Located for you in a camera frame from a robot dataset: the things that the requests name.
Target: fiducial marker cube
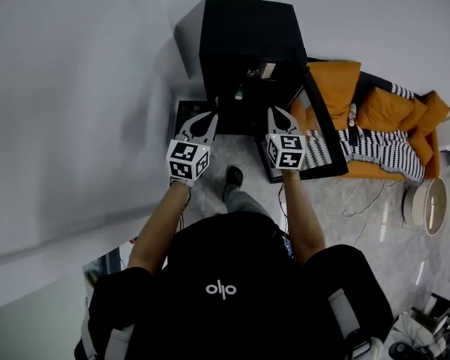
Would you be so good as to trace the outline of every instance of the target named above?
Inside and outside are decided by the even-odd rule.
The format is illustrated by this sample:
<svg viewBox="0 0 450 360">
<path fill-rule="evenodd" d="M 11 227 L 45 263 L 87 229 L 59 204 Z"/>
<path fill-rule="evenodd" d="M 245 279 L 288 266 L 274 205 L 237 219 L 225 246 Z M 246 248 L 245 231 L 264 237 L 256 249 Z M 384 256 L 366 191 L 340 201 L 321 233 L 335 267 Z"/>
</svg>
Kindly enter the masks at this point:
<svg viewBox="0 0 450 360">
<path fill-rule="evenodd" d="M 305 158 L 305 136 L 269 133 L 267 155 L 279 170 L 300 170 Z"/>
<path fill-rule="evenodd" d="M 210 147 L 172 140 L 166 153 L 168 172 L 174 179 L 187 179 L 195 181 L 206 167 L 210 165 Z"/>
</svg>

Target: white wall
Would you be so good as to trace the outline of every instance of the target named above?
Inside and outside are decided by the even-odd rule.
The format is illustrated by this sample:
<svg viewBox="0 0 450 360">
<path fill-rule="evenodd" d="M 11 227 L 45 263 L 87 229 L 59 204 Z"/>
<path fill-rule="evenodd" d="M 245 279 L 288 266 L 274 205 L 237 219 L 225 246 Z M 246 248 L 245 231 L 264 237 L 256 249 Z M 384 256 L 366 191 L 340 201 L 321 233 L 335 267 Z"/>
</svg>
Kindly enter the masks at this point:
<svg viewBox="0 0 450 360">
<path fill-rule="evenodd" d="M 165 0 L 172 27 L 200 0 Z M 293 4 L 309 56 L 362 70 L 450 106 L 450 0 L 272 0 Z"/>
<path fill-rule="evenodd" d="M 75 271 L 0 307 L 0 360 L 70 360 L 85 313 L 83 274 Z"/>
<path fill-rule="evenodd" d="M 176 53 L 162 0 L 0 0 L 0 305 L 138 234 Z"/>
</svg>

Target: marble floor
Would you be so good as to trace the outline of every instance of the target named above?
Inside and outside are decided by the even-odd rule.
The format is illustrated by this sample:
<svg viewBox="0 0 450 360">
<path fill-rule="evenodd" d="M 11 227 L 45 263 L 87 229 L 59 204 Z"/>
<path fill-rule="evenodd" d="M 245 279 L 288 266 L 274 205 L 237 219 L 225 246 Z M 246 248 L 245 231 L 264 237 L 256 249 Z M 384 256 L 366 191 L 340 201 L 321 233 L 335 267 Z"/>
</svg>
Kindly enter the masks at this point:
<svg viewBox="0 0 450 360">
<path fill-rule="evenodd" d="M 185 224 L 216 213 L 225 213 L 221 201 L 224 176 L 229 165 L 244 172 L 242 189 L 258 200 L 280 225 L 280 184 L 269 184 L 252 137 L 217 135 L 212 146 L 211 166 L 192 190 L 184 213 Z M 448 189 L 448 214 L 438 235 L 430 237 L 410 229 L 401 212 L 405 183 L 385 181 L 379 199 L 364 213 L 364 219 L 342 217 L 342 212 L 361 212 L 380 193 L 380 180 L 321 178 L 304 186 L 322 224 L 326 244 L 354 245 L 363 251 L 385 292 L 395 316 L 412 306 L 422 308 L 432 291 L 450 281 L 450 170 L 442 169 Z"/>
</svg>

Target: black shoe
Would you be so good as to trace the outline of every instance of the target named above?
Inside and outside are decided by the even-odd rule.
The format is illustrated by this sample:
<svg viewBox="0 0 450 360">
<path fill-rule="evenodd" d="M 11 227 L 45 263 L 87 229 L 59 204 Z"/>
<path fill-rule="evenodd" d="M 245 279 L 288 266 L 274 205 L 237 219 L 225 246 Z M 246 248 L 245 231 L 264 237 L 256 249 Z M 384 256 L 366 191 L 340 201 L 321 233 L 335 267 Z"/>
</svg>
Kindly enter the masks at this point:
<svg viewBox="0 0 450 360">
<path fill-rule="evenodd" d="M 226 169 L 226 182 L 225 182 L 225 190 L 223 191 L 222 200 L 225 201 L 225 193 L 227 191 L 227 187 L 229 185 L 236 185 L 237 187 L 241 187 L 243 183 L 243 172 L 237 168 L 236 166 L 229 166 Z"/>
</svg>

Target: black and white striped fabric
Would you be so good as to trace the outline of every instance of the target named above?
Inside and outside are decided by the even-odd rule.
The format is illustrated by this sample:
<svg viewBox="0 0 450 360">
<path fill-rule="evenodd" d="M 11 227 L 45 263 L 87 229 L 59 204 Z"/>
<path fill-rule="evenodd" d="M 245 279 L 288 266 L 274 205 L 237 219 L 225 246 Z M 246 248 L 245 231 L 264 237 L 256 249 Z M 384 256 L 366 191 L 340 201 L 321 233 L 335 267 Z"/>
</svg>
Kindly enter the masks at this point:
<svg viewBox="0 0 450 360">
<path fill-rule="evenodd" d="M 366 133 L 358 128 L 356 145 L 350 145 L 349 130 L 339 130 L 340 145 L 347 163 L 350 161 L 364 161 L 379 164 L 380 168 L 389 173 L 401 173 L 406 179 L 413 182 L 423 181 L 425 167 L 420 163 L 419 157 L 408 143 L 407 132 Z M 318 130 L 309 130 L 305 135 L 306 169 L 321 167 L 332 162 L 325 140 Z"/>
<path fill-rule="evenodd" d="M 391 84 L 391 93 L 395 93 L 402 98 L 407 98 L 412 100 L 415 96 L 412 91 L 402 87 L 401 85 L 395 84 L 394 82 Z"/>
</svg>

